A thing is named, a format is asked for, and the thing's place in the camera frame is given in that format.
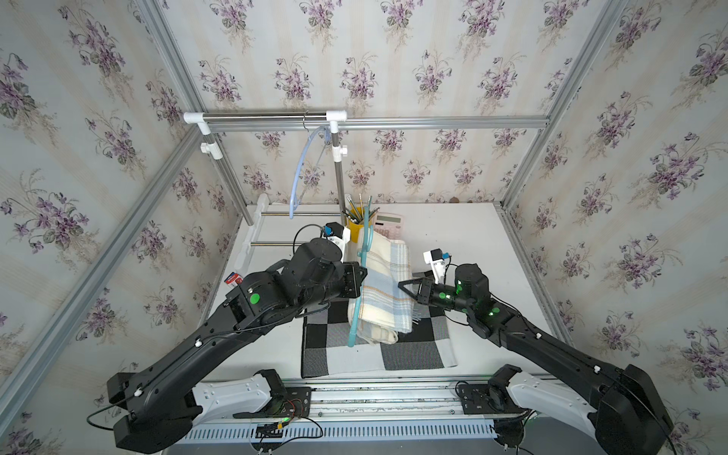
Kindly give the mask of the blue cream plaid scarf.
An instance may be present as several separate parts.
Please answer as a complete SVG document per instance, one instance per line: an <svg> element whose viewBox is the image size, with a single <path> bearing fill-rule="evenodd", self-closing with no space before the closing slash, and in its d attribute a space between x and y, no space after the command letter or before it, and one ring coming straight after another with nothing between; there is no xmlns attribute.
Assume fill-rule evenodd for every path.
<svg viewBox="0 0 728 455"><path fill-rule="evenodd" d="M366 255L356 335L369 344L394 344L413 329L414 300L398 284L411 280L410 252L401 240L373 232Z"/></svg>

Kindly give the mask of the teal plastic hanger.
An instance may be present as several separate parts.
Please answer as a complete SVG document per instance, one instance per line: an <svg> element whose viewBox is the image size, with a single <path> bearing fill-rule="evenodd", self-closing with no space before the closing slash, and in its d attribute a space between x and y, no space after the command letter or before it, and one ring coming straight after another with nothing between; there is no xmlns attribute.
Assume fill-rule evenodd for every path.
<svg viewBox="0 0 728 455"><path fill-rule="evenodd" d="M366 206L364 207L364 214L362 217L362 228L359 232L358 239L361 241L361 248L358 250L359 258L359 269L364 271L367 265L368 253L371 250L373 242L373 227L371 218L373 215L372 210L373 198L369 197ZM354 313L352 316L350 332L348 336L347 346L354 348L356 345L356 337L358 336L358 326L360 319L362 294L363 294L363 279L358 282L359 295L356 297Z"/></svg>

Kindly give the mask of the black white checkered scarf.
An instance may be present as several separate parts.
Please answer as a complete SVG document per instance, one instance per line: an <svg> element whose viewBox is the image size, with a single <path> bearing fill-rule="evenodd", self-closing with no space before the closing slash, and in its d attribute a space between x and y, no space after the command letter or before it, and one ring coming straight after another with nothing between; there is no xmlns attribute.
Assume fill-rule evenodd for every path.
<svg viewBox="0 0 728 455"><path fill-rule="evenodd" d="M457 365L444 311L418 304L415 314L420 320L413 324L413 331L399 335L396 343L369 343L359 337L350 347L347 309L348 301L339 300L303 320L301 377L440 370Z"/></svg>

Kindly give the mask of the light blue plastic hanger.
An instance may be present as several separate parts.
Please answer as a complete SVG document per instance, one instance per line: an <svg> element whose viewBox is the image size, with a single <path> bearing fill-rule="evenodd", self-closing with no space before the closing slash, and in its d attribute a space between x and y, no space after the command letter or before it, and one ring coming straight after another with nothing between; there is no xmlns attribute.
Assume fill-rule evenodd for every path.
<svg viewBox="0 0 728 455"><path fill-rule="evenodd" d="M331 137L331 133L328 127L320 126L313 130L306 138L306 142L303 145L303 149L301 149L301 153L299 155L299 159L297 161L296 167L295 167L295 173L294 177L291 183L290 187L290 195L288 199L288 218L293 219L295 217L295 214L297 212L297 209L299 206L301 206L301 202L303 202L303 197L305 195L305 192L307 190L308 184L306 183L306 164L308 163L308 155L311 150L312 145L317 141L320 140L322 142L322 149L320 150L320 156L318 157L318 161L314 165L315 169L318 169L319 162L322 159L322 155L325 149L325 146L329 143Z"/></svg>

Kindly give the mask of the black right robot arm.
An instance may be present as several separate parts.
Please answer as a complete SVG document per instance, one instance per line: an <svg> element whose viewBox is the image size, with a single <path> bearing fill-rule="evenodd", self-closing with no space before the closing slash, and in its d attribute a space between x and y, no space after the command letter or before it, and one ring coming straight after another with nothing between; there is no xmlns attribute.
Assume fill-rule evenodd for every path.
<svg viewBox="0 0 728 455"><path fill-rule="evenodd" d="M657 454L673 447L674 424L650 375L589 356L546 333L519 309L495 296L475 264L455 270L452 286L423 277L398 284L422 305L458 311L481 339L516 353L561 381L540 386L514 366L494 375L518 407L545 413L593 437L608 454Z"/></svg>

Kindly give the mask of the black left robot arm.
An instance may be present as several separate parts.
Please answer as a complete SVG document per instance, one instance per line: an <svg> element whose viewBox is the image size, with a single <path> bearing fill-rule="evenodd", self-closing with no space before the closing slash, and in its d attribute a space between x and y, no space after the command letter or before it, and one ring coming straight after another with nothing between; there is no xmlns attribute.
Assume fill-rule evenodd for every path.
<svg viewBox="0 0 728 455"><path fill-rule="evenodd" d="M166 356L144 370L116 373L108 380L110 405L127 412L112 428L116 446L154 454L206 421L266 408L284 391L280 377L269 370L220 390L203 380L230 356L305 311L356 299L367 275L366 267L344 261L340 248L324 238L246 275L210 318Z"/></svg>

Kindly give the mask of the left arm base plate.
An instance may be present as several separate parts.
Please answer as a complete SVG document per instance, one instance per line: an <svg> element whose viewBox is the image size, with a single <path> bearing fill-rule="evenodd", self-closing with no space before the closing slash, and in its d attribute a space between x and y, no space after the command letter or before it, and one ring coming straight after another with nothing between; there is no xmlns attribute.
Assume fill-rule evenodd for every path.
<svg viewBox="0 0 728 455"><path fill-rule="evenodd" d="M232 415L234 418L284 418L310 414L311 387L286 387L273 369L260 370L254 378L263 379L268 386L269 400L259 411L237 411Z"/></svg>

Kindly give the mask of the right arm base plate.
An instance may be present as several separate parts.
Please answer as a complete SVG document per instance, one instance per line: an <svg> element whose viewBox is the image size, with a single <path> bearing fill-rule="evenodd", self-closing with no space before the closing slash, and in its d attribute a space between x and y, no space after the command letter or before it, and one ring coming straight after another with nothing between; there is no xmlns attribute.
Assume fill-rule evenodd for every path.
<svg viewBox="0 0 728 455"><path fill-rule="evenodd" d="M470 384L457 381L454 392L459 398L465 415L526 415L530 409L516 404L507 387L510 380L521 373L520 367L506 364L485 383Z"/></svg>

